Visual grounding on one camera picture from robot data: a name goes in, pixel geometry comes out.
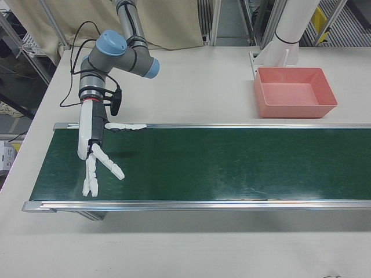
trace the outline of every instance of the pink tray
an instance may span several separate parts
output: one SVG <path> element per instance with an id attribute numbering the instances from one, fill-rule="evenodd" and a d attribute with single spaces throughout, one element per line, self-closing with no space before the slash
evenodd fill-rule
<path id="1" fill-rule="evenodd" d="M 258 68 L 254 88 L 263 118 L 322 118 L 337 106 L 320 68 Z"/>

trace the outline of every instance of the conveyor belt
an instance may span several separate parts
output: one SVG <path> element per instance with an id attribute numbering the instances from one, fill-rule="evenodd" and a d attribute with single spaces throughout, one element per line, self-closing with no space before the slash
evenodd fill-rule
<path id="1" fill-rule="evenodd" d="M 326 17 L 334 9 L 336 0 L 322 0 L 319 7 L 323 10 Z M 312 22 L 308 25 L 306 34 L 303 39 L 305 46 L 311 46 L 317 33 Z M 340 12 L 326 38 L 327 42 L 320 44 L 323 47 L 365 47 L 371 46 L 371 33 L 365 30 L 354 16 L 347 5 Z"/>
<path id="2" fill-rule="evenodd" d="M 371 129 L 146 129 L 104 133 L 120 165 L 97 163 L 83 197 L 77 130 L 56 130 L 30 201 L 371 200 Z"/>

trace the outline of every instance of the black cable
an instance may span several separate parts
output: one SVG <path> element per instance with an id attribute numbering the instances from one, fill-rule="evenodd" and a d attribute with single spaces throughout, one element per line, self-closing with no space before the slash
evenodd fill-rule
<path id="1" fill-rule="evenodd" d="M 97 40 L 96 39 L 87 39 L 81 44 L 81 46 L 79 47 L 79 50 L 77 51 L 75 61 L 74 61 L 74 65 L 71 68 L 72 74 L 75 72 L 76 63 L 77 63 L 78 57 L 80 55 L 80 52 L 81 52 L 81 49 L 83 48 L 83 46 L 86 45 L 88 42 L 95 42 L 95 41 L 97 41 Z"/>
<path id="2" fill-rule="evenodd" d="M 87 20 L 87 21 L 84 21 L 83 23 L 81 23 L 81 25 L 79 26 L 79 28 L 77 29 L 76 31 L 76 34 L 74 36 L 74 41 L 72 43 L 72 49 L 71 49 L 71 55 L 70 55 L 70 73 L 71 73 L 71 82 L 70 82 L 70 89 L 68 90 L 68 93 L 66 95 L 66 97 L 61 101 L 61 103 L 59 104 L 59 107 L 71 107 L 71 106 L 75 106 L 75 105 L 79 105 L 80 103 L 73 103 L 73 104 L 66 104 L 64 105 L 63 102 L 65 102 L 65 100 L 70 96 L 71 94 L 71 90 L 72 90 L 72 84 L 73 84 L 73 77 L 72 77 L 72 57 L 73 57 L 73 54 L 74 54 L 74 48 L 75 48 L 75 42 L 76 42 L 76 39 L 77 39 L 77 35 L 79 34 L 81 28 L 87 24 L 87 23 L 92 23 L 94 26 L 95 26 L 95 29 L 97 30 L 97 33 L 99 35 L 101 35 L 101 32 L 99 31 L 99 28 L 97 26 L 97 24 L 95 24 L 94 22 L 90 21 L 90 20 Z"/>
<path id="3" fill-rule="evenodd" d="M 16 137 L 14 137 L 13 139 L 10 139 L 10 140 L 8 141 L 8 143 L 13 142 L 14 140 L 17 140 L 20 136 L 25 135 L 27 132 L 28 132 L 28 130 L 26 130 L 25 132 L 22 132 L 21 134 L 18 134 L 18 135 L 17 135 Z"/>
<path id="4" fill-rule="evenodd" d="M 131 15 L 130 12 L 129 12 L 128 4 L 125 3 L 125 4 L 124 4 L 124 7 L 125 7 L 126 15 L 128 16 L 128 19 L 129 19 L 130 25 L 132 26 L 133 35 L 136 36 L 136 35 L 137 35 L 137 30 L 136 30 L 136 28 L 135 28 L 135 24 L 134 24 L 134 20 L 133 20 L 133 18 L 132 18 L 132 15 Z"/>

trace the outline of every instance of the metal frame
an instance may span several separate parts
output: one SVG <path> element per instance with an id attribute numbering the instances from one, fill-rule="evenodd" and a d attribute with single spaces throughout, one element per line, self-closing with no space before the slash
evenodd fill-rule
<path id="1" fill-rule="evenodd" d="M 271 16 L 269 17 L 267 28 L 265 29 L 263 38 L 261 40 L 260 49 L 264 49 L 272 40 L 274 32 L 276 31 L 278 22 L 281 18 L 283 9 L 285 8 L 287 0 L 275 0 Z"/>
<path id="2" fill-rule="evenodd" d="M 146 125 L 148 129 L 371 129 L 371 123 L 149 123 Z M 78 123 L 55 123 L 53 130 L 78 128 Z"/>
<path id="3" fill-rule="evenodd" d="M 103 220 L 109 211 L 244 211 L 244 210 L 371 210 L 371 200 L 301 200 L 301 201 L 28 201 L 22 211 L 28 213 L 75 212 L 90 220 Z"/>
<path id="4" fill-rule="evenodd" d="M 50 81 L 52 80 L 49 73 L 44 69 L 43 65 L 39 62 L 39 60 L 37 60 L 36 57 L 30 57 L 28 53 L 23 49 L 22 47 L 23 41 L 19 38 L 19 36 L 14 31 L 12 26 L 3 16 L 0 16 L 0 26 L 4 29 L 4 31 L 7 33 L 9 38 L 18 47 L 18 49 L 22 52 L 22 54 L 24 54 L 24 56 L 27 58 L 27 60 L 30 62 L 30 64 L 33 66 L 36 72 L 39 74 L 41 79 L 47 85 L 49 85 Z"/>
<path id="5" fill-rule="evenodd" d="M 338 0 L 336 6 L 332 10 L 329 18 L 327 19 L 325 25 L 322 27 L 321 31 L 318 33 L 317 37 L 313 41 L 313 46 L 319 45 L 319 40 L 322 38 L 322 35 L 329 30 L 332 24 L 335 22 L 340 12 L 343 10 L 343 7 L 346 5 L 348 0 Z"/>
<path id="6" fill-rule="evenodd" d="M 165 124 L 147 125 L 151 129 L 273 128 L 273 129 L 371 129 L 371 124 Z M 56 123 L 54 129 L 77 129 L 77 123 Z M 154 210 L 371 210 L 371 200 L 220 200 L 220 201 L 27 201 L 29 213 L 70 211 L 90 220 L 101 221 L 108 211 Z"/>
<path id="7" fill-rule="evenodd" d="M 255 38 L 252 36 L 253 34 L 253 24 L 251 22 L 251 11 L 250 11 L 250 7 L 249 7 L 249 4 L 248 4 L 248 0 L 238 0 L 238 7 L 240 9 L 240 12 L 241 12 L 241 17 L 242 19 L 244 19 L 245 21 L 245 32 L 247 33 L 248 36 L 250 36 L 249 40 L 250 40 L 250 46 L 252 45 L 256 45 L 256 41 L 255 41 Z"/>
<path id="8" fill-rule="evenodd" d="M 219 24 L 219 16 L 220 16 L 220 6 L 221 0 L 215 0 L 214 3 L 214 12 L 213 12 L 213 25 L 211 28 L 211 39 L 210 39 L 210 46 L 215 46 L 216 44 L 216 37 L 218 34 L 218 24 Z"/>
<path id="9" fill-rule="evenodd" d="M 253 34 L 252 37 L 255 39 L 256 43 L 258 45 L 261 44 L 262 35 L 260 32 L 261 24 L 263 23 L 265 11 L 267 10 L 269 0 L 261 0 L 260 6 L 259 6 L 259 12 L 256 16 L 255 24 L 253 27 Z"/>
<path id="10" fill-rule="evenodd" d="M 22 113 L 24 116 L 30 118 L 31 120 L 33 120 L 34 117 L 35 117 L 35 114 L 33 114 L 32 112 L 30 112 L 27 109 L 24 109 L 21 105 L 18 105 L 17 103 L 12 101 L 8 97 L 4 96 L 2 93 L 0 93 L 0 101 L 2 101 L 3 103 L 6 103 L 7 105 L 11 106 L 12 108 L 14 108 L 18 112 Z"/>
<path id="11" fill-rule="evenodd" d="M 64 33 L 59 28 L 56 20 L 54 19 L 54 16 L 53 16 L 52 12 L 50 11 L 50 9 L 48 7 L 48 5 L 45 3 L 44 0 L 39 0 L 39 3 L 42 6 L 42 8 L 44 9 L 46 17 L 48 18 L 50 25 L 52 26 L 54 32 L 56 33 L 59 42 L 63 45 L 63 48 L 65 50 L 66 49 L 69 50 L 71 48 L 71 45 L 68 43 L 68 40 L 64 36 Z"/>

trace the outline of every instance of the robotic hand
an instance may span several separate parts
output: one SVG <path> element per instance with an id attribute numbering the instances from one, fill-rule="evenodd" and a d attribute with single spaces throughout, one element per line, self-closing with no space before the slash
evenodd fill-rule
<path id="1" fill-rule="evenodd" d="M 81 64 L 79 98 L 82 102 L 78 156 L 86 161 L 86 178 L 83 195 L 89 192 L 98 195 L 96 159 L 102 162 L 113 175 L 122 180 L 125 175 L 102 151 L 103 130 L 138 130 L 146 125 L 110 123 L 105 106 L 110 106 L 112 116 L 117 115 L 121 104 L 121 89 L 117 84 L 115 92 L 105 89 L 106 77 L 112 68 L 119 68 L 146 78 L 154 78 L 159 71 L 159 62 L 152 58 L 141 29 L 136 3 L 132 0 L 112 0 L 123 27 L 124 37 L 113 30 L 104 31 L 96 41 L 90 55 Z"/>

